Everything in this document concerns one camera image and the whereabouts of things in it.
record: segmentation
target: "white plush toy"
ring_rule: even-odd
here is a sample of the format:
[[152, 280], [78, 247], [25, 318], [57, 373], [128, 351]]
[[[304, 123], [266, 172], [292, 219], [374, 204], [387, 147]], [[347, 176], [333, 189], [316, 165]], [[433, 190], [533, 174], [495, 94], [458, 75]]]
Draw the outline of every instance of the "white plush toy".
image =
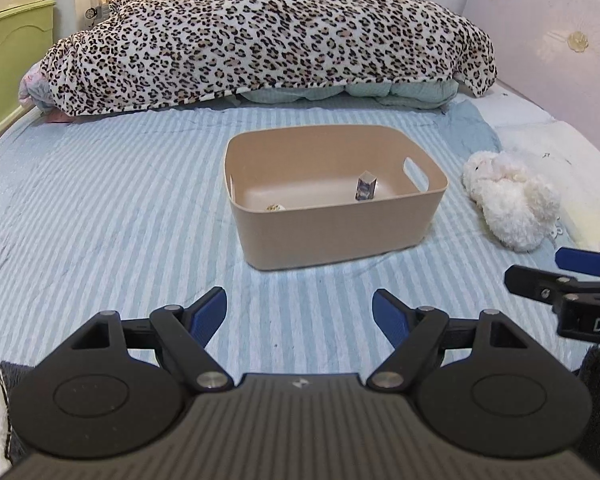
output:
[[474, 153], [464, 165], [462, 183], [489, 229], [515, 251], [532, 251], [555, 227], [557, 191], [508, 153]]

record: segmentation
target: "leopard print blanket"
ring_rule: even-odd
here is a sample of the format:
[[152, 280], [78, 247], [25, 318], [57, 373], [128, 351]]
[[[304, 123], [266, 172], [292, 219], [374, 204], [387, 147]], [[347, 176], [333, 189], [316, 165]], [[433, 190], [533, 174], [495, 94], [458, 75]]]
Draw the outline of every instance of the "leopard print blanket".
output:
[[112, 16], [40, 63], [69, 116], [262, 88], [496, 79], [490, 38], [422, 0], [113, 0]]

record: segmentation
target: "white sheet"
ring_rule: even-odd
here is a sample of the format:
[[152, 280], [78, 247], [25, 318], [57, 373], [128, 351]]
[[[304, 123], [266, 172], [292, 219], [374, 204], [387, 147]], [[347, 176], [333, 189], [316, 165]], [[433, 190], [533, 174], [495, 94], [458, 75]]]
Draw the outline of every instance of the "white sheet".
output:
[[470, 99], [496, 131], [504, 150], [547, 176], [562, 196], [561, 219], [582, 249], [600, 251], [600, 152], [570, 124], [512, 89], [495, 84], [480, 99]]

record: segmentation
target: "blue cloth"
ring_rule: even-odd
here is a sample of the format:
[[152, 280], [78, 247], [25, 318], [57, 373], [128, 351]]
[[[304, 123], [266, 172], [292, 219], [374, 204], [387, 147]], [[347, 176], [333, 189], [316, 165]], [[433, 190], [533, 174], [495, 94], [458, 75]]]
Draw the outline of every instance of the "blue cloth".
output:
[[[34, 364], [100, 310], [144, 317], [220, 285], [228, 313], [208, 350], [236, 379], [247, 371], [365, 377], [391, 351], [372, 319], [380, 287], [453, 317], [499, 308], [578, 366], [586, 346], [558, 339], [548, 307], [510, 296], [502, 284], [512, 264], [555, 270], [554, 247], [506, 250], [462, 189], [468, 152], [494, 146], [477, 118], [469, 104], [442, 115], [338, 96], [319, 107], [212, 104], [11, 130], [0, 142], [0, 175], [12, 181], [0, 212], [0, 360]], [[397, 128], [440, 165], [449, 186], [429, 233], [417, 247], [355, 262], [252, 269], [224, 186], [228, 140], [334, 123]]]

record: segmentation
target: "blue gripper pad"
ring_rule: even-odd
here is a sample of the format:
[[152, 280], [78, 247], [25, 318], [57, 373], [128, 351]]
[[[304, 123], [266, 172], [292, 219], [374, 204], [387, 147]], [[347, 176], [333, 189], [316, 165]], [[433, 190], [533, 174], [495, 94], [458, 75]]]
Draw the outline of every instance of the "blue gripper pad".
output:
[[220, 290], [193, 316], [189, 333], [204, 348], [226, 317], [226, 292]]
[[407, 317], [378, 290], [371, 301], [371, 311], [378, 328], [394, 348], [409, 335]]
[[600, 253], [562, 247], [555, 253], [555, 264], [563, 270], [600, 276]]

